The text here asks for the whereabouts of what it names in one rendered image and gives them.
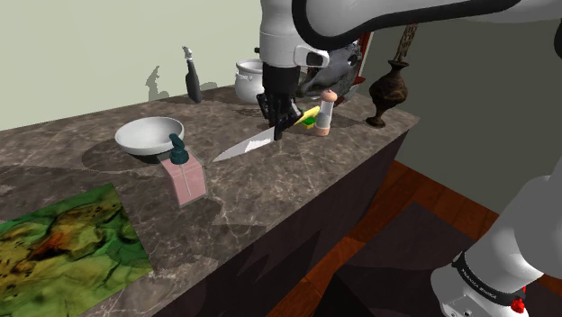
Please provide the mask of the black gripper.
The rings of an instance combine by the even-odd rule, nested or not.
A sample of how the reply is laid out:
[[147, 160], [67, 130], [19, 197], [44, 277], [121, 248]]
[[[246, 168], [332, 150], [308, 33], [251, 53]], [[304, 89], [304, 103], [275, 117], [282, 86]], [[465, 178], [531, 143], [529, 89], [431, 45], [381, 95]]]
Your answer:
[[[300, 68], [279, 68], [263, 64], [262, 85], [264, 93], [257, 95], [258, 105], [262, 115], [266, 119], [269, 127], [274, 127], [274, 140], [281, 140], [283, 131], [293, 126], [304, 113], [296, 105], [292, 104], [300, 77]], [[280, 111], [274, 119], [269, 116], [269, 110], [273, 110], [277, 105]]]

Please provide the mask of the yellow green sponge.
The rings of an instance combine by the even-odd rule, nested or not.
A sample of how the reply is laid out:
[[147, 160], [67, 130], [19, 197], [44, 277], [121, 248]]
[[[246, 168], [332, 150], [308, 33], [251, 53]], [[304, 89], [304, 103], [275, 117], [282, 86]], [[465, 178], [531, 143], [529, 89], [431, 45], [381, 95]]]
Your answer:
[[308, 109], [303, 112], [303, 116], [294, 123], [294, 126], [301, 124], [306, 129], [311, 129], [315, 124], [315, 117], [318, 115], [321, 107], [316, 105], [315, 107]]

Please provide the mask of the white ceramic pot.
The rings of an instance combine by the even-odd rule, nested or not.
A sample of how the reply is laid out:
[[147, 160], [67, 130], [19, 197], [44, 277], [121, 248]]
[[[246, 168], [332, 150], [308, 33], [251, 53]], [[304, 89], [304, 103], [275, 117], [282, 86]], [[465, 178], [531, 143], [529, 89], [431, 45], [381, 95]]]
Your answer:
[[256, 104], [257, 95], [264, 93], [262, 61], [260, 59], [239, 60], [236, 68], [234, 87], [237, 97], [245, 103]]

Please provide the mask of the beige and grey pepper mill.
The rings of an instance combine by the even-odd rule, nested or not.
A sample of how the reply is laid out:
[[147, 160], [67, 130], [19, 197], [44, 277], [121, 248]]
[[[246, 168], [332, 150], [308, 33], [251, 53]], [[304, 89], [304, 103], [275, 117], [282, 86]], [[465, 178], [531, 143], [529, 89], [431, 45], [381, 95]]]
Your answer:
[[321, 93], [322, 100], [320, 111], [315, 117], [313, 126], [314, 134], [317, 136], [327, 136], [331, 129], [331, 116], [334, 103], [338, 99], [338, 95], [332, 90], [325, 90]]

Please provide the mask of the dark spray bottle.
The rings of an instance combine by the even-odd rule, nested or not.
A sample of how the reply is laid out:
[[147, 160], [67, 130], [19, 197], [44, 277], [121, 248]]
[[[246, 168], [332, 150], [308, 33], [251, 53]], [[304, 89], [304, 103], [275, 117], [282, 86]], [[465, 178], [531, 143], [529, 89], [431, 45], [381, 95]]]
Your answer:
[[193, 61], [193, 52], [186, 46], [183, 46], [182, 49], [185, 53], [187, 65], [187, 73], [185, 77], [187, 94], [192, 101], [199, 104], [202, 102], [203, 97], [200, 89], [199, 78], [196, 73], [195, 64]]

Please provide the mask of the pink soap dispenser teal pump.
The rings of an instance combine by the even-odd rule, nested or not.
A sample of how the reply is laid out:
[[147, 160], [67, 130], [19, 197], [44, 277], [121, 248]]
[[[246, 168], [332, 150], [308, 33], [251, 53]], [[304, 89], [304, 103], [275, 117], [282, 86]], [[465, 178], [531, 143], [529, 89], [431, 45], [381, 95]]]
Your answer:
[[177, 134], [170, 133], [168, 137], [172, 149], [159, 155], [159, 160], [170, 191], [182, 208], [206, 195], [204, 166]]

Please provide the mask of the bronze vase with dried stem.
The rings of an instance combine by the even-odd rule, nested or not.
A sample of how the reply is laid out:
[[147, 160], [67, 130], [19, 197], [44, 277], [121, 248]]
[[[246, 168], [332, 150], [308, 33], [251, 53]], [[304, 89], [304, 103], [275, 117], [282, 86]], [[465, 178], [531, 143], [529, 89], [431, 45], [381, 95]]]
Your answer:
[[405, 27], [394, 57], [388, 60], [391, 70], [369, 88], [376, 115], [367, 117], [366, 123], [375, 128], [384, 128], [385, 122], [382, 115], [387, 110], [403, 103], [408, 96], [408, 88], [401, 76], [401, 70], [409, 66], [404, 58], [407, 56], [417, 28], [417, 23], [411, 23]]

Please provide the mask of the white bowl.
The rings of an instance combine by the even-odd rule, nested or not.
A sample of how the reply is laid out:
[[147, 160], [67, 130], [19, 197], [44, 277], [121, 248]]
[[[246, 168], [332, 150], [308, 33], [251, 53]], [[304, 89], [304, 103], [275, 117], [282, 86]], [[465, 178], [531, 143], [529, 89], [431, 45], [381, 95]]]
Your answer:
[[169, 117], [145, 117], [128, 122], [114, 134], [122, 150], [137, 156], [157, 155], [173, 148], [169, 135], [183, 139], [184, 125]]

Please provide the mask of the green yellow patterned mat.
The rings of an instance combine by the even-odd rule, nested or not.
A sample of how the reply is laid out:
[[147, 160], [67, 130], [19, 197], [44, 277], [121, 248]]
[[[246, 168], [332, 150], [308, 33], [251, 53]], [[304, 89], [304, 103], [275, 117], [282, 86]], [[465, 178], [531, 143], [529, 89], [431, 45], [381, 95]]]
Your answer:
[[151, 269], [106, 184], [0, 223], [0, 317], [79, 317]]

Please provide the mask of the black-handled kitchen knife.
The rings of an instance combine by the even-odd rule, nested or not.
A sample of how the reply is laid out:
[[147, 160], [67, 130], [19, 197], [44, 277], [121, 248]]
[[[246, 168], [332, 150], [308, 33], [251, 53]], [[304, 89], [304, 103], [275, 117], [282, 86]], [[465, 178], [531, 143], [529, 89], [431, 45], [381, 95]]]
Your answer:
[[217, 156], [213, 160], [213, 162], [234, 158], [239, 155], [250, 152], [254, 149], [261, 148], [273, 142], [274, 137], [275, 137], [275, 127], [271, 127], [225, 150], [223, 153]]

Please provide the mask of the animal skull picture red frame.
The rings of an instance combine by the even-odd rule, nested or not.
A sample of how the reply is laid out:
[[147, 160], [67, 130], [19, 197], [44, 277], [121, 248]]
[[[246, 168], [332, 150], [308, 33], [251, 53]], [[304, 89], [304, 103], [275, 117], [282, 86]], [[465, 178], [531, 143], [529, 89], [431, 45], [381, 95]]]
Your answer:
[[365, 81], [361, 70], [367, 56], [371, 33], [364, 33], [357, 40], [338, 50], [331, 50], [330, 63], [326, 68], [306, 69], [302, 72], [296, 90], [298, 98], [318, 99], [320, 93], [330, 89], [338, 96], [335, 106], [351, 99], [358, 86]]

